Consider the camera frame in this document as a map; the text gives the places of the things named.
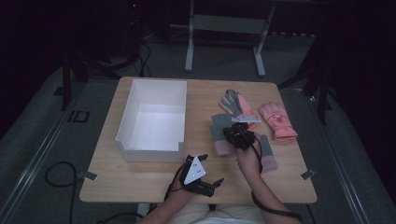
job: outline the wooden table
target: wooden table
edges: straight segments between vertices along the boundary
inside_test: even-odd
[[[92,203],[160,203],[181,163],[131,162],[123,158],[115,141],[133,77],[123,77],[109,108],[105,125],[94,151],[89,171],[96,181],[84,181],[79,197]],[[211,116],[225,113],[219,99],[228,89],[239,91],[259,114],[258,108],[270,101],[282,102],[275,84],[187,79],[186,156],[208,154],[202,164],[203,180],[208,183],[224,177],[212,198],[199,195],[192,203],[252,203],[250,188],[237,166],[235,155],[219,157],[209,131]],[[262,174],[283,203],[313,203],[317,199],[311,180],[303,180],[307,169],[296,140],[276,142],[267,123],[254,129],[267,134],[278,168]]]

